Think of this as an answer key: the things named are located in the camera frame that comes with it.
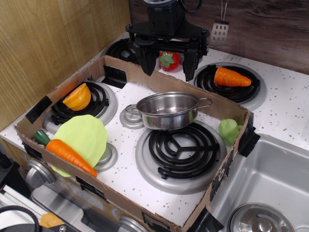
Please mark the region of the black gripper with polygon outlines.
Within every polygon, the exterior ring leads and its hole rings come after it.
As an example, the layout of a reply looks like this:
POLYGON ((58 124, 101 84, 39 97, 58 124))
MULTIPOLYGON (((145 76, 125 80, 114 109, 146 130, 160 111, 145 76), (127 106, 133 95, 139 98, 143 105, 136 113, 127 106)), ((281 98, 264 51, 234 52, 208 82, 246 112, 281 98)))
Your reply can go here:
POLYGON ((148 20, 128 24, 136 58, 145 74, 152 75, 158 51, 183 53, 183 72, 186 82, 192 80, 199 59, 208 52, 207 29, 189 23, 189 12, 183 0, 145 0, 148 20))

